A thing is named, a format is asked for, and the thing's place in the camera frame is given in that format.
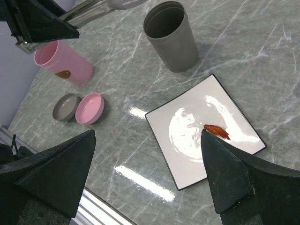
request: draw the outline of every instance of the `metal tool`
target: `metal tool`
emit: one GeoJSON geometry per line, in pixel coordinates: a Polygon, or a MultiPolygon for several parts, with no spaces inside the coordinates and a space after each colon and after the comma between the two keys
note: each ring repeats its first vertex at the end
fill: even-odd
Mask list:
{"type": "MultiPolygon", "coordinates": [[[[146,1],[147,0],[86,0],[59,18],[78,29],[111,12],[134,8],[146,1]]],[[[23,40],[19,40],[16,43],[18,47],[28,54],[33,53],[46,44],[47,43],[27,43],[23,40]]]]}

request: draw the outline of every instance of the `brown oval sticker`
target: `brown oval sticker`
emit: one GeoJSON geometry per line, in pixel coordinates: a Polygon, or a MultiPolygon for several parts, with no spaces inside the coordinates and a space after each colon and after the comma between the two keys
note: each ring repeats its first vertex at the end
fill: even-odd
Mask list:
{"type": "Polygon", "coordinates": [[[67,79],[71,76],[71,73],[68,70],[64,70],[64,71],[56,73],[55,75],[57,75],[58,77],[60,77],[62,79],[67,79]]]}

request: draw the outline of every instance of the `red object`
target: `red object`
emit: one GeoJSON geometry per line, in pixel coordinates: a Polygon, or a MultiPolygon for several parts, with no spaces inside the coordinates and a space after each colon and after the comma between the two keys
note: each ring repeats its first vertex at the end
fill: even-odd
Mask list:
{"type": "Polygon", "coordinates": [[[223,138],[230,140],[229,134],[221,127],[218,127],[216,125],[205,124],[204,129],[206,129],[208,132],[212,133],[213,135],[219,135],[223,138]]]}

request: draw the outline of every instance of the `small round dish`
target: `small round dish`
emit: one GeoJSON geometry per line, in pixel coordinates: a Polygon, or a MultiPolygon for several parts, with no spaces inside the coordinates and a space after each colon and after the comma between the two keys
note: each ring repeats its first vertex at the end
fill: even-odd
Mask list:
{"type": "Polygon", "coordinates": [[[99,119],[104,110],[104,100],[98,93],[90,93],[82,99],[75,118],[80,124],[92,124],[99,119]]]}
{"type": "Polygon", "coordinates": [[[69,121],[75,116],[76,109],[80,103],[80,98],[75,94],[64,95],[53,108],[52,116],[58,121],[69,121]]]}

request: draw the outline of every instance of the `pink bowl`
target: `pink bowl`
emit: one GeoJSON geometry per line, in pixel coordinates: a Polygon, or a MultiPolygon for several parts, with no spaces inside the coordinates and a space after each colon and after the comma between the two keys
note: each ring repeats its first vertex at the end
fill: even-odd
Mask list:
{"type": "Polygon", "coordinates": [[[90,93],[78,105],[75,118],[80,124],[92,124],[104,110],[104,100],[98,93],[90,93]]]}

